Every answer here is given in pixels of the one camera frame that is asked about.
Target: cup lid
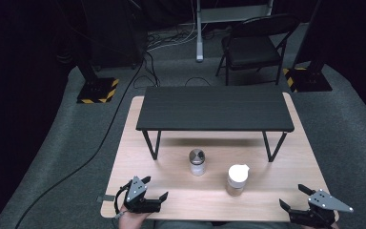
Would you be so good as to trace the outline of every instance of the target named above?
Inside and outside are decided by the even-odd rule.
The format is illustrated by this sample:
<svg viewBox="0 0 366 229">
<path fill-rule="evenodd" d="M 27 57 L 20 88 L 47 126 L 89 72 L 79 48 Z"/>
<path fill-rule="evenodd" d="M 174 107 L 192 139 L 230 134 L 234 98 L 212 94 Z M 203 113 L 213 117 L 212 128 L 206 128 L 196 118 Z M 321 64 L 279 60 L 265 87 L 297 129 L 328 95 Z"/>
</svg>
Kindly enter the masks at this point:
<svg viewBox="0 0 366 229">
<path fill-rule="evenodd" d="M 206 156 L 204 152 L 200 149 L 194 149 L 189 154 L 189 160 L 191 164 L 200 165 L 204 162 Z"/>
<path fill-rule="evenodd" d="M 249 166 L 246 164 L 235 164 L 231 166 L 228 174 L 231 185 L 234 188 L 241 188 L 245 185 L 246 179 L 248 179 Z"/>
</svg>

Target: table leg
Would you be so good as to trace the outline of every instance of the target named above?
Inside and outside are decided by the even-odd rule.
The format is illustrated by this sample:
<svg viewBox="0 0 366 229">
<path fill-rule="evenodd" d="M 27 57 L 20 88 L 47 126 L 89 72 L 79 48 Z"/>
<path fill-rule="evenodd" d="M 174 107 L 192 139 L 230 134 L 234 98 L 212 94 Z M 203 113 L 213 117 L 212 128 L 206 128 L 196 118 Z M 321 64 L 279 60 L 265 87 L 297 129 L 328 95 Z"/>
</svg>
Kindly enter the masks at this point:
<svg viewBox="0 0 366 229">
<path fill-rule="evenodd" d="M 201 6 L 200 0 L 197 0 L 197 62 L 203 62 L 203 40 L 201 36 Z"/>
<path fill-rule="evenodd" d="M 268 1 L 268 3 L 267 3 L 266 16 L 272 15 L 273 2 L 274 2 L 274 0 L 269 0 Z"/>
<path fill-rule="evenodd" d="M 156 160 L 157 159 L 157 154 L 158 154 L 158 151 L 159 151 L 159 142 L 160 142 L 161 131 L 158 131 L 158 135 L 157 135 L 157 138 L 156 138 L 155 150 L 153 150 L 153 145 L 151 144 L 151 140 L 150 140 L 150 137 L 148 136 L 148 132 L 147 131 L 142 131 L 142 134 L 145 137 L 145 141 L 147 141 L 148 148 L 150 148 L 150 152 L 151 152 L 151 156 L 152 156 L 153 160 Z"/>
<path fill-rule="evenodd" d="M 262 132 L 262 133 L 263 133 L 263 138 L 264 138 L 264 144 L 266 145 L 267 158 L 269 159 L 269 162 L 273 162 L 275 160 L 275 156 L 278 153 L 278 150 L 280 149 L 285 137 L 287 136 L 287 132 L 283 132 L 283 134 L 281 135 L 281 138 L 278 140 L 278 143 L 277 143 L 277 146 L 275 147 L 273 155 L 270 152 L 269 140 L 267 139 L 266 132 Z"/>
</svg>

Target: cylindrical container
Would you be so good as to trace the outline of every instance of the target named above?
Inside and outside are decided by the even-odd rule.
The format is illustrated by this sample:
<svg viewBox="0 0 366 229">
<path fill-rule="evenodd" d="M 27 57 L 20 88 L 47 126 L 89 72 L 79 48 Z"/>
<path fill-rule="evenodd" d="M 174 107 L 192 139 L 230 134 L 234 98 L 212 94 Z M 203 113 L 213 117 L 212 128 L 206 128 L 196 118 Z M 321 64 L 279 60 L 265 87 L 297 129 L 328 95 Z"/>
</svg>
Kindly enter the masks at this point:
<svg viewBox="0 0 366 229">
<path fill-rule="evenodd" d="M 190 170 L 194 176 L 201 176 L 206 172 L 206 156 L 200 149 L 193 149 L 189 154 Z"/>
<path fill-rule="evenodd" d="M 235 164 L 228 172 L 227 192 L 231 196 L 239 196 L 243 192 L 246 180 L 248 179 L 249 166 L 246 164 Z"/>
</svg>

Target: hazard stripe tape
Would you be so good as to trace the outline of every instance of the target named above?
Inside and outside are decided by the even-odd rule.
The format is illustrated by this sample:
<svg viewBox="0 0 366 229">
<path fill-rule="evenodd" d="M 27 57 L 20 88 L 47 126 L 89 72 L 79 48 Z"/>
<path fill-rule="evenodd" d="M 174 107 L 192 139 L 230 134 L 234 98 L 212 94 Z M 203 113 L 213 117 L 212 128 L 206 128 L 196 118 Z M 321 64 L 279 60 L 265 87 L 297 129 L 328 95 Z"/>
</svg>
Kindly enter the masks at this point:
<svg viewBox="0 0 366 229">
<path fill-rule="evenodd" d="M 106 103 L 112 101 L 112 97 L 115 94 L 115 88 L 117 87 L 118 81 L 119 81 L 118 79 L 114 79 L 114 81 L 112 82 L 112 88 L 106 97 L 99 99 L 79 99 L 78 103 L 92 104 L 92 103 Z"/>
<path fill-rule="evenodd" d="M 304 68 L 296 68 L 297 70 L 306 70 Z M 287 79 L 287 84 L 290 87 L 291 92 L 296 93 L 298 92 L 298 89 L 295 86 L 294 80 L 291 78 L 291 76 L 288 74 L 290 70 L 289 69 L 283 69 L 285 78 Z"/>
</svg>

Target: black chair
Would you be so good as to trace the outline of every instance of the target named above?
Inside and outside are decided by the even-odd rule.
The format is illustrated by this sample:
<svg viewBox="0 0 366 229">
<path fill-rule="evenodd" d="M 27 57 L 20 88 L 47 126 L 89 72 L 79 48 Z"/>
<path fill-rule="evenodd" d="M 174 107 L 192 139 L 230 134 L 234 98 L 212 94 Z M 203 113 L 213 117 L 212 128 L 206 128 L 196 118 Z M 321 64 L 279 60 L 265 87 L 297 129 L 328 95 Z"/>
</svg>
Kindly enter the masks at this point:
<svg viewBox="0 0 366 229">
<path fill-rule="evenodd" d="M 248 70 L 278 66 L 275 82 L 278 84 L 288 37 L 298 27 L 300 21 L 290 14 L 276 14 L 251 18 L 234 26 L 230 35 L 222 38 L 224 54 L 219 62 L 219 70 L 225 68 L 225 85 L 228 85 L 229 70 Z M 272 35 L 283 34 L 283 38 L 274 45 Z"/>
</svg>

